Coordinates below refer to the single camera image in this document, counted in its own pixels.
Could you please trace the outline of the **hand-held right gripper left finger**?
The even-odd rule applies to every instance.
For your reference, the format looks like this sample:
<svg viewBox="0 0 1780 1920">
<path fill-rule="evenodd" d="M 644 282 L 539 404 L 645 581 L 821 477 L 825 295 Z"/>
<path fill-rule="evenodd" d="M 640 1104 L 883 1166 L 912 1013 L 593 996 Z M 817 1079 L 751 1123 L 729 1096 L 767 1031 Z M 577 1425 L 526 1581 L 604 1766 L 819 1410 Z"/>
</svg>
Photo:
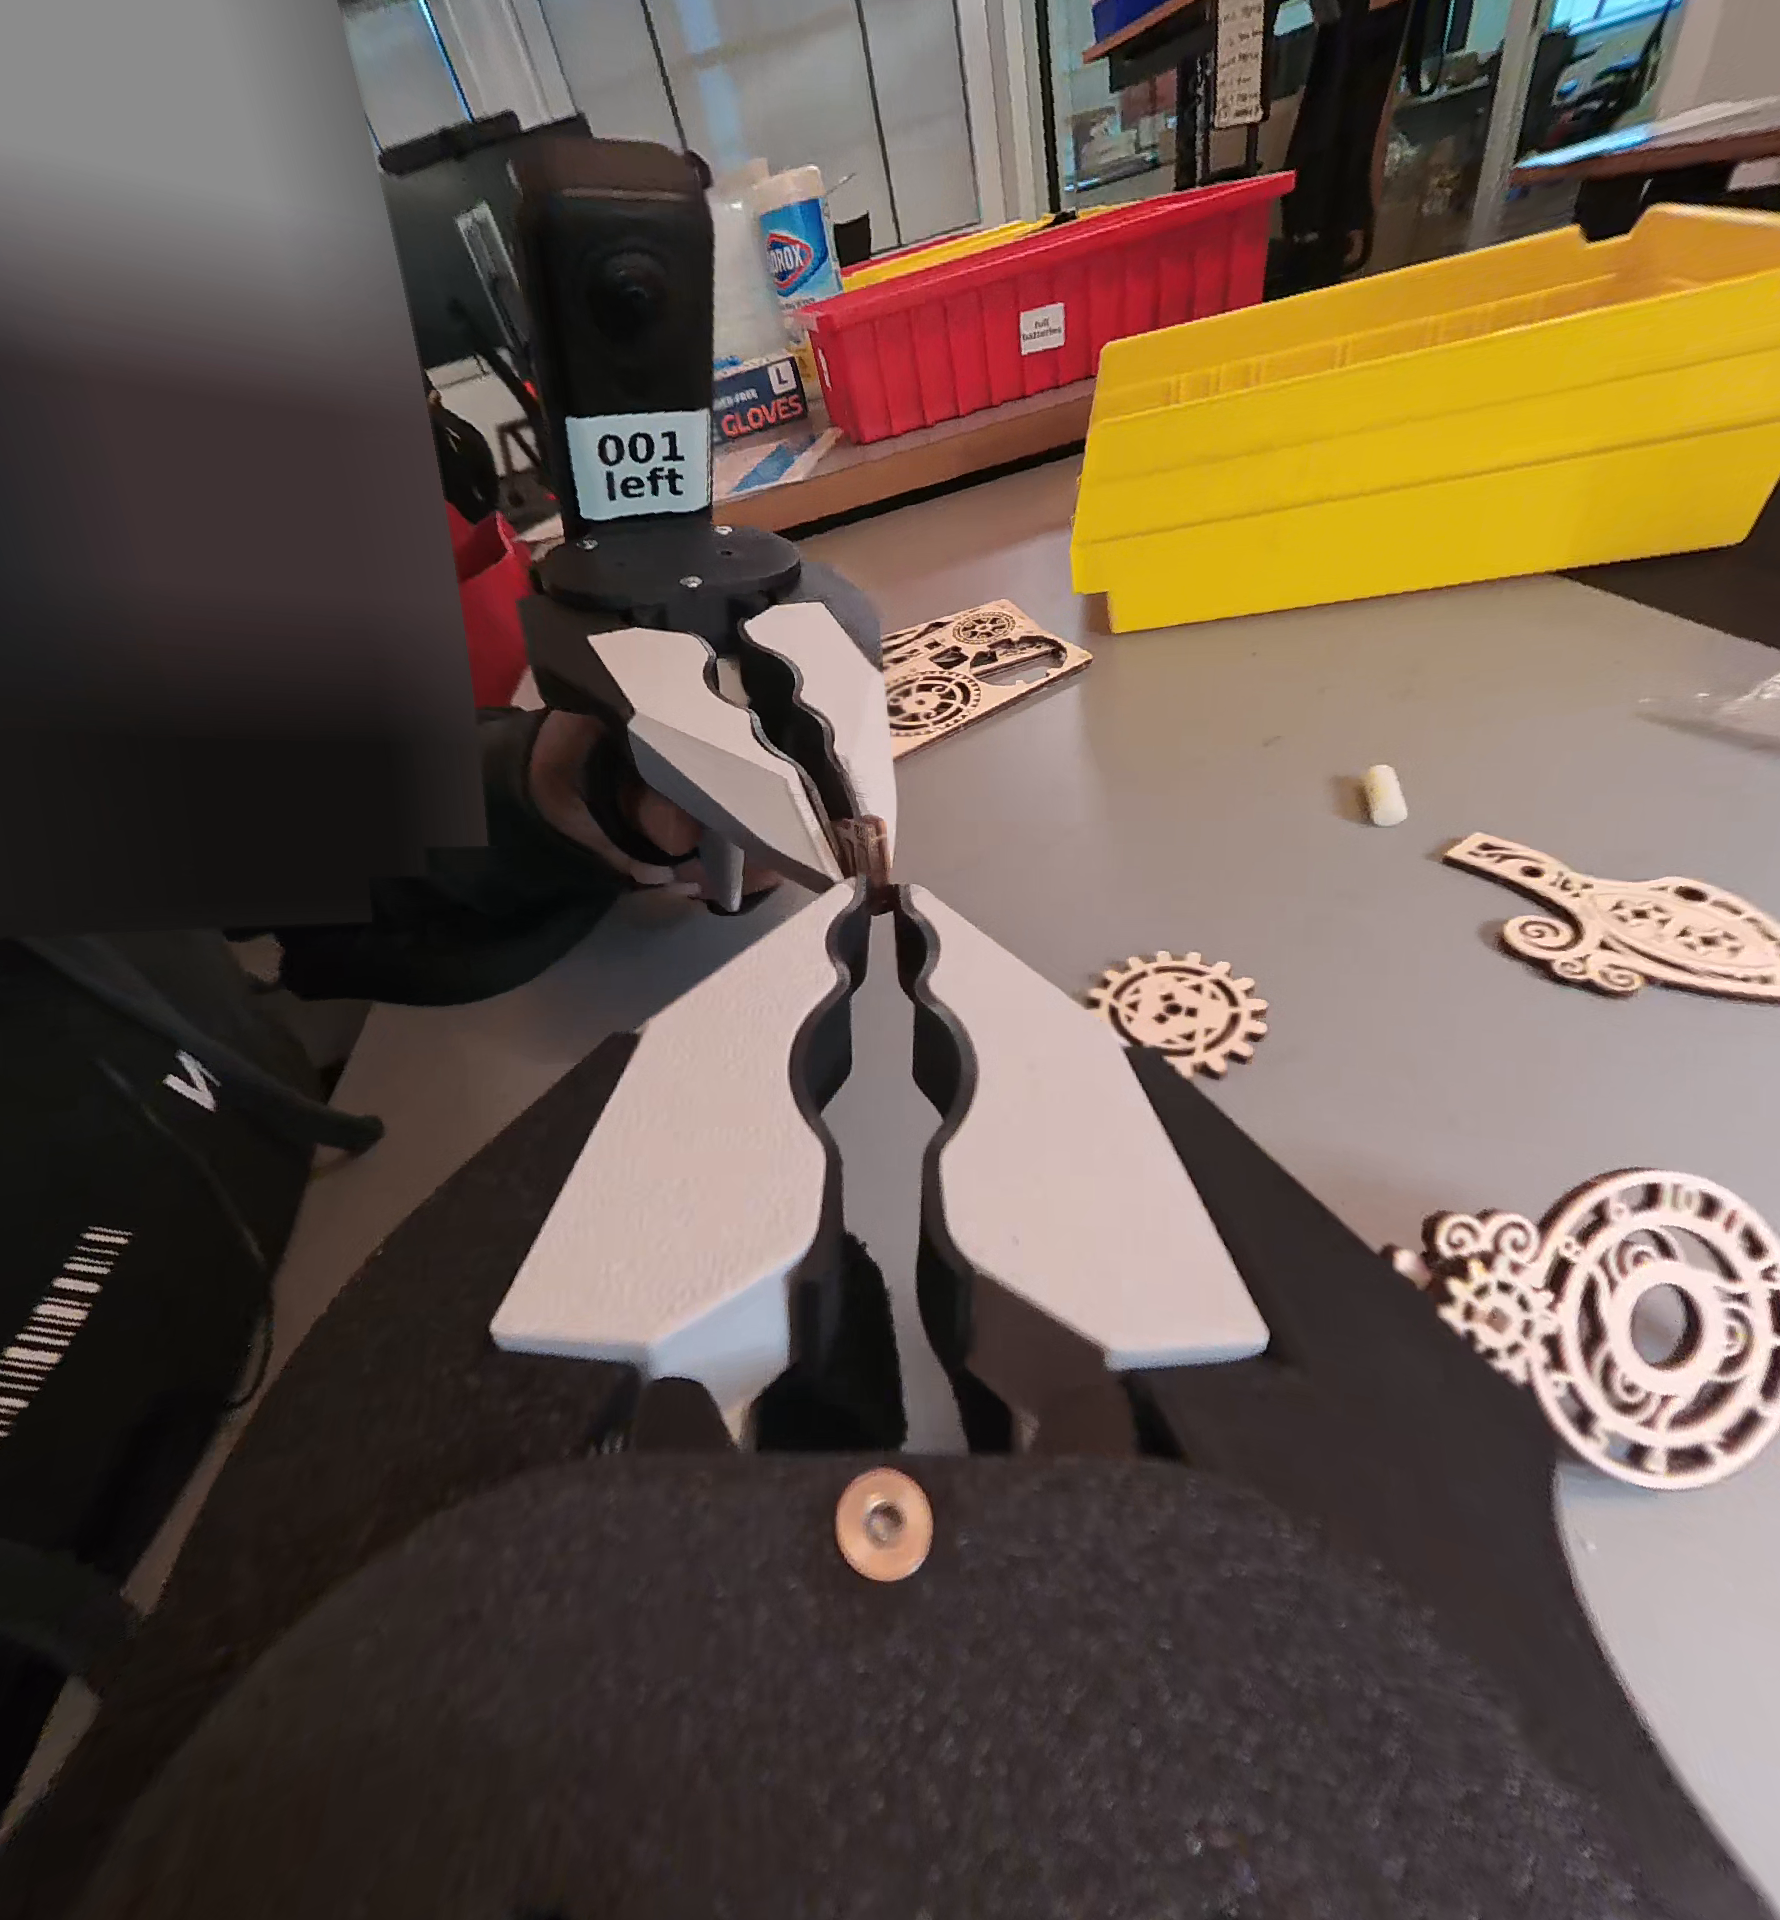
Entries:
<svg viewBox="0 0 1780 1920">
<path fill-rule="evenodd" d="M 867 965 L 869 890 L 842 880 L 624 1036 L 491 1316 L 500 1350 L 688 1381 L 771 1439 L 869 1439 L 867 1284 L 825 1117 Z"/>
</svg>

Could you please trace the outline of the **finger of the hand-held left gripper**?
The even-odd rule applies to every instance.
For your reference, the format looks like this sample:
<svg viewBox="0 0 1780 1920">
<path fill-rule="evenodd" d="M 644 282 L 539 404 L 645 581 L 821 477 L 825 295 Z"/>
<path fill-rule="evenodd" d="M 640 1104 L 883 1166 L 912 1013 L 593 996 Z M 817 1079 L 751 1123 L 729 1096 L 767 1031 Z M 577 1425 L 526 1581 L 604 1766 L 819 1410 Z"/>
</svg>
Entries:
<svg viewBox="0 0 1780 1920">
<path fill-rule="evenodd" d="M 775 605 L 743 619 L 740 672 L 767 742 L 804 775 L 832 850 L 832 822 L 863 813 L 885 818 L 896 840 L 883 677 L 829 607 Z"/>
<path fill-rule="evenodd" d="M 707 640 L 626 628 L 589 635 L 589 648 L 628 710 L 638 775 L 699 827 L 710 887 L 738 887 L 748 866 L 810 887 L 844 880 L 805 769 L 768 739 L 755 708 L 724 696 Z"/>
</svg>

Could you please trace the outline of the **wooden sheet with large cutouts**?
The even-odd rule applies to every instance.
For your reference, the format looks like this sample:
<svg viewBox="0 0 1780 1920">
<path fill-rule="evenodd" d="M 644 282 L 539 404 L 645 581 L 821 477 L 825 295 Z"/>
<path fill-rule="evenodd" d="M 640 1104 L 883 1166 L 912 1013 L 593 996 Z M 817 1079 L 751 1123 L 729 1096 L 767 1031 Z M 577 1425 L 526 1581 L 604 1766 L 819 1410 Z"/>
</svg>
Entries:
<svg viewBox="0 0 1780 1920">
<path fill-rule="evenodd" d="M 1007 598 L 921 621 L 881 640 L 891 756 L 963 731 L 1092 663 Z"/>
</svg>

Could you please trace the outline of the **wooden gear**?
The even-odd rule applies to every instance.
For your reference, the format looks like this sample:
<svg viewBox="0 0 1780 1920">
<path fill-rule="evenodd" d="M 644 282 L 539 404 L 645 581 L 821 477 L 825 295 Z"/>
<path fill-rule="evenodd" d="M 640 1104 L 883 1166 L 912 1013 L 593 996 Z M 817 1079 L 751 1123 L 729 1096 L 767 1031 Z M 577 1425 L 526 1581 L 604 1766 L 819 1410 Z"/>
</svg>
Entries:
<svg viewBox="0 0 1780 1920">
<path fill-rule="evenodd" d="M 1087 1004 L 1120 1042 L 1158 1053 L 1186 1079 L 1224 1076 L 1267 1034 L 1254 981 L 1199 951 L 1125 957 L 1098 976 Z"/>
</svg>

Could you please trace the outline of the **wooden gear assembly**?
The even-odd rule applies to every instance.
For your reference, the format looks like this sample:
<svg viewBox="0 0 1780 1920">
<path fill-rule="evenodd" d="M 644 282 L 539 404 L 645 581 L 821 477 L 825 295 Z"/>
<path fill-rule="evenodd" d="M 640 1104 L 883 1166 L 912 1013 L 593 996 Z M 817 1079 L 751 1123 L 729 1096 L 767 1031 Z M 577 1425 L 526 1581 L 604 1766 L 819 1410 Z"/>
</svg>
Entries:
<svg viewBox="0 0 1780 1920">
<path fill-rule="evenodd" d="M 1383 1254 L 1597 1472 L 1693 1490 L 1780 1436 L 1780 1236 L 1716 1182 L 1615 1168 L 1542 1219 L 1434 1212 Z"/>
</svg>

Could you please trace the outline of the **small clear plastic bag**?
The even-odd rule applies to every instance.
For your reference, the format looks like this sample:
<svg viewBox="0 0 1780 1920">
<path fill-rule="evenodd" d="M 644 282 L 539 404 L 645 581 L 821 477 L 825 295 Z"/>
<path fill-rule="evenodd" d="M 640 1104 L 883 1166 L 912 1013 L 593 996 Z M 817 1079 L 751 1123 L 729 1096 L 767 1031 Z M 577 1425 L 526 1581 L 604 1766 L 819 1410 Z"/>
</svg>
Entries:
<svg viewBox="0 0 1780 1920">
<path fill-rule="evenodd" d="M 1636 712 L 1674 729 L 1780 754 L 1780 668 L 1740 689 L 1645 700 Z"/>
</svg>

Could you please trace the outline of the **person's left forearm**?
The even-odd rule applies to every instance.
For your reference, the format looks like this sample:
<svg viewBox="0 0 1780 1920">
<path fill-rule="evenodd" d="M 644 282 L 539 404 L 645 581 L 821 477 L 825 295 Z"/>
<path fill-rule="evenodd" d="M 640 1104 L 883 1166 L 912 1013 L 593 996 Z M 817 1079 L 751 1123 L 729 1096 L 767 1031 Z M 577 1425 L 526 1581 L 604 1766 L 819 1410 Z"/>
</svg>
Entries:
<svg viewBox="0 0 1780 1920">
<path fill-rule="evenodd" d="M 278 982 L 306 1000 L 483 1000 L 579 945 L 635 880 L 536 799 L 537 749 L 563 722 L 541 708 L 479 712 L 486 842 L 429 850 L 421 874 L 376 880 L 367 921 L 278 928 Z"/>
</svg>

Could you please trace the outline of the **grey desk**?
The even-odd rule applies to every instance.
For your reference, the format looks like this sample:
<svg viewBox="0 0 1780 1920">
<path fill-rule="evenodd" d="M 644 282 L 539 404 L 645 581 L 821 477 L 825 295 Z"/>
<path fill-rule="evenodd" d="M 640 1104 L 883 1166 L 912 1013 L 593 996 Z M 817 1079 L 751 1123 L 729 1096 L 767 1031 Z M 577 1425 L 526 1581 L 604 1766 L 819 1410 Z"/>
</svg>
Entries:
<svg viewBox="0 0 1780 1920">
<path fill-rule="evenodd" d="M 921 884 L 1071 1000 L 1127 955 L 1199 951 L 1267 1002 L 1254 1060 L 1214 1080 L 1138 1068 L 1202 1142 L 1233 1256 L 1266 1292 L 1254 1209 L 1300 1193 L 1367 1244 L 1344 1313 L 1422 1313 L 1384 1259 L 1434 1212 L 1521 1212 L 1615 1168 L 1716 1182 L 1780 1236 L 1780 1004 L 1628 998 L 1508 955 L 1508 885 L 1441 862 L 1484 833 L 1599 877 L 1685 875 L 1780 921 L 1780 754 L 1639 715 L 1756 682 L 1770 651 L 1708 628 L 1773 613 L 1780 581 L 1693 568 L 1672 610 L 1558 575 L 1110 637 L 1071 589 L 1074 476 L 1039 467 L 817 543 L 890 630 L 1013 598 L 1092 650 L 1062 690 L 896 764 L 895 880 Z M 1408 818 L 1367 824 L 1396 766 Z M 236 1466 L 173 1522 L 167 1599 L 96 1683 L 86 1747 L 0 1861 L 0 1916 L 63 1916 L 128 1804 L 331 1588 L 440 1510 L 534 1468 L 582 1468 L 615 1529 L 624 1453 L 599 1427 L 622 1361 L 494 1359 L 487 1318 L 541 1231 L 624 1036 L 810 899 L 740 919 L 629 891 L 515 991 L 386 1004 L 337 1083 L 384 1123 L 309 1180 L 274 1282 L 274 1356 Z M 262 1436 L 250 1433 L 259 1418 Z M 1619 1689 L 1754 1884 L 1708 1889 L 1658 1813 L 1658 1899 L 1780 1916 L 1780 1436 L 1745 1471 L 1650 1490 L 1558 1453 L 1534 1492 Z"/>
</svg>

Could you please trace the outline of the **person's left hand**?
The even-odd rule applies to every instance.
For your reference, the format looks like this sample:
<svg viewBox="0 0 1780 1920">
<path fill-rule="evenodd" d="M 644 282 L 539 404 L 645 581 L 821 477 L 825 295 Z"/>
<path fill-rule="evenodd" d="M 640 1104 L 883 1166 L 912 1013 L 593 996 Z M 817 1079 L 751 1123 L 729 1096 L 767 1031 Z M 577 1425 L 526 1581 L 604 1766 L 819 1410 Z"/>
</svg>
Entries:
<svg viewBox="0 0 1780 1920">
<path fill-rule="evenodd" d="M 702 895 L 702 827 L 650 789 L 609 725 L 590 714 L 537 712 L 526 796 L 541 822 L 640 890 Z"/>
</svg>

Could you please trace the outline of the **black screen on stand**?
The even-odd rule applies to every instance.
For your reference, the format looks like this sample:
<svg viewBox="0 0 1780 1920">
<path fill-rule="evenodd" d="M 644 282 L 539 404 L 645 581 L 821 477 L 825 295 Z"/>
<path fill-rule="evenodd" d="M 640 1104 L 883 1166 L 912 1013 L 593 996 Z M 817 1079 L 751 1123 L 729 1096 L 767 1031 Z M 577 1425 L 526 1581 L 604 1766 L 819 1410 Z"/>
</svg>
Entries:
<svg viewBox="0 0 1780 1920">
<path fill-rule="evenodd" d="M 519 280 L 519 159 L 589 132 L 582 112 L 523 127 L 505 111 L 377 155 L 422 369 L 500 348 L 524 358 L 532 328 Z"/>
</svg>

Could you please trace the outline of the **blue glove box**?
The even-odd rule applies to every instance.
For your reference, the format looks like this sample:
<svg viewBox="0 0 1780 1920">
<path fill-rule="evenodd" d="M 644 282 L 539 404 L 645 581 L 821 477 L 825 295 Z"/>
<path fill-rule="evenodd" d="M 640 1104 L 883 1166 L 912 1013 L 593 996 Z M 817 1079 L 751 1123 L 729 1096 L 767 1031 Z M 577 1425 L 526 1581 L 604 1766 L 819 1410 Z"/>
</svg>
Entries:
<svg viewBox="0 0 1780 1920">
<path fill-rule="evenodd" d="M 775 435 L 825 433 L 831 424 L 823 381 L 808 348 L 715 360 L 711 370 L 711 447 L 715 452 Z"/>
</svg>

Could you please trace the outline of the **wooden side table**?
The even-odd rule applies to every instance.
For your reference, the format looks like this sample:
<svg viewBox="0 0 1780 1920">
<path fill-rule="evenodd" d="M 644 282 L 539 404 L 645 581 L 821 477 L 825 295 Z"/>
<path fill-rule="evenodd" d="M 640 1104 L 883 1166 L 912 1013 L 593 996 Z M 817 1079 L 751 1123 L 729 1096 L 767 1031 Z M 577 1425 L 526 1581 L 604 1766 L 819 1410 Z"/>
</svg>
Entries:
<svg viewBox="0 0 1780 1920">
<path fill-rule="evenodd" d="M 751 439 L 719 458 L 714 518 L 804 534 L 1064 460 L 1083 449 L 1092 388 L 1081 379 L 873 442 L 852 442 L 817 413 L 804 429 Z"/>
</svg>

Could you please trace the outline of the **yellow plastic bin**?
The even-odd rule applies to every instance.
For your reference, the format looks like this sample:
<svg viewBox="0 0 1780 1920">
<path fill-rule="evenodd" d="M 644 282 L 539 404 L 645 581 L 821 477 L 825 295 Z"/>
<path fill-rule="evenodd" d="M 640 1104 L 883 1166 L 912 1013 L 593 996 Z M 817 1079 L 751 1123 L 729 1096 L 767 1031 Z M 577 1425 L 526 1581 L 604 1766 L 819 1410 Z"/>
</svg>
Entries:
<svg viewBox="0 0 1780 1920">
<path fill-rule="evenodd" d="M 1739 543 L 1780 212 L 1656 205 L 1102 350 L 1071 584 L 1115 633 Z"/>
<path fill-rule="evenodd" d="M 844 293 L 852 293 L 858 289 L 910 272 L 950 264 L 977 251 L 1011 246 L 1046 230 L 1079 224 L 1113 211 L 1117 211 L 1117 206 L 1064 208 L 1061 212 L 1046 212 L 1034 219 L 1011 221 L 996 227 L 977 227 L 944 238 L 932 238 L 923 243 L 912 243 L 896 251 L 883 251 L 856 266 L 842 266 L 840 276 Z"/>
</svg>

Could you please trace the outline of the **ornate wooden paddle piece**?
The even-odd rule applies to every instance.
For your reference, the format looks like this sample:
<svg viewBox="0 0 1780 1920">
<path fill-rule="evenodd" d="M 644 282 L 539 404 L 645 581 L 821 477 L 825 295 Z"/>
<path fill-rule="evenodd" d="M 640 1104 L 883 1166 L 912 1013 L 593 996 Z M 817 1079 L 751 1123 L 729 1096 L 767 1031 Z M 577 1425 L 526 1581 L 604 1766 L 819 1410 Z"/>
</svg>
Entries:
<svg viewBox="0 0 1780 1920">
<path fill-rule="evenodd" d="M 1780 921 L 1708 880 L 1589 875 L 1484 833 L 1456 840 L 1441 862 L 1537 905 L 1508 919 L 1498 943 L 1552 981 L 1615 998 L 1668 987 L 1780 1004 Z"/>
</svg>

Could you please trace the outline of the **hanging white paper list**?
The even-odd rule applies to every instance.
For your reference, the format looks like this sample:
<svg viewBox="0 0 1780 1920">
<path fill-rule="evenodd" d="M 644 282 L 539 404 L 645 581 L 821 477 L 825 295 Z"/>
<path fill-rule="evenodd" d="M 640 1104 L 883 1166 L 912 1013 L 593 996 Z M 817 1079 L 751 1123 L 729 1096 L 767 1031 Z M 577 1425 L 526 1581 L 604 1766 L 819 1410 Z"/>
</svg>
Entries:
<svg viewBox="0 0 1780 1920">
<path fill-rule="evenodd" d="M 1214 4 L 1214 129 L 1260 127 L 1267 115 L 1270 4 L 1223 0 Z"/>
</svg>

